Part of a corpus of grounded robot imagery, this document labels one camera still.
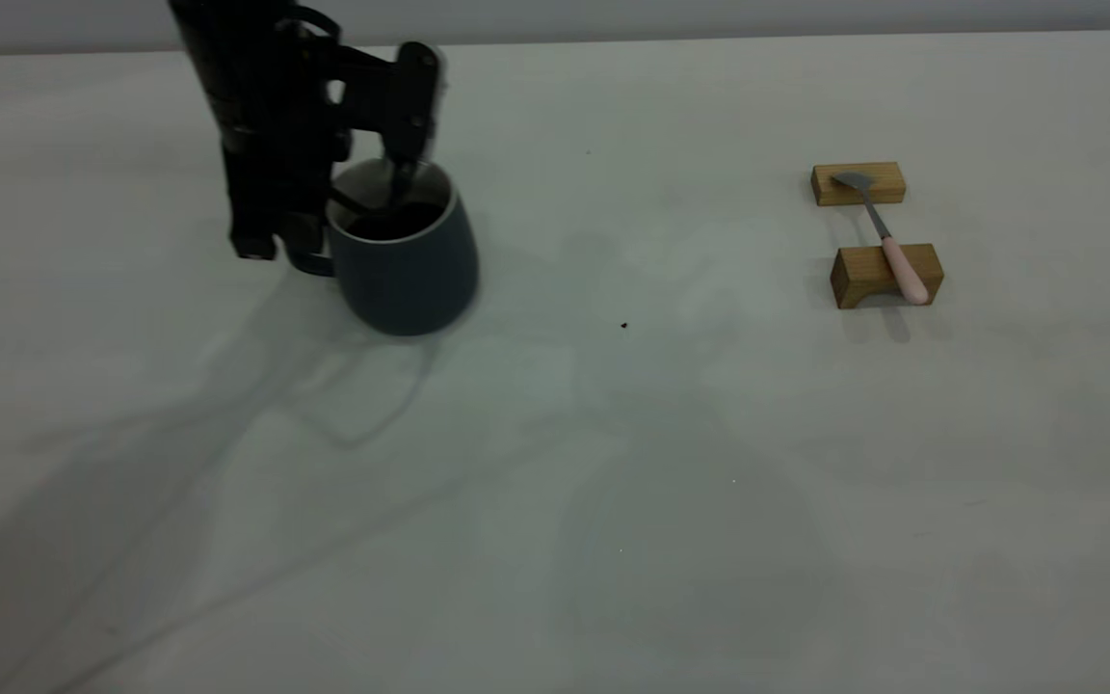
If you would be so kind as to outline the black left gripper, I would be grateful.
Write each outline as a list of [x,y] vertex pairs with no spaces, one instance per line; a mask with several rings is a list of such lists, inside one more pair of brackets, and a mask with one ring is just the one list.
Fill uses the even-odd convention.
[[219,127],[235,255],[274,260],[325,250],[327,189],[351,149],[356,105],[383,102],[389,203],[404,201],[435,132],[441,61],[405,42],[392,63],[340,43],[339,23],[299,1],[172,1],[169,13]]

